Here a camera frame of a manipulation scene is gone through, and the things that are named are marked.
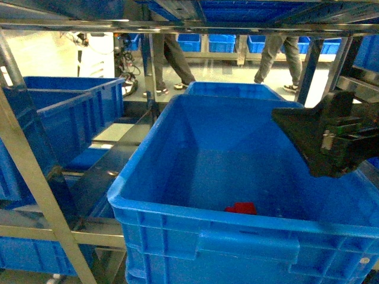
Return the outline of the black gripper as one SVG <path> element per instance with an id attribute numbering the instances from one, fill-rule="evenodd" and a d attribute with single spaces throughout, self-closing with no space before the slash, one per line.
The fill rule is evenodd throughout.
<path id="1" fill-rule="evenodd" d="M 378 156 L 378 103 L 355 92 L 331 92 L 313 108 L 275 108 L 271 117 L 314 177 L 339 178 Z"/>

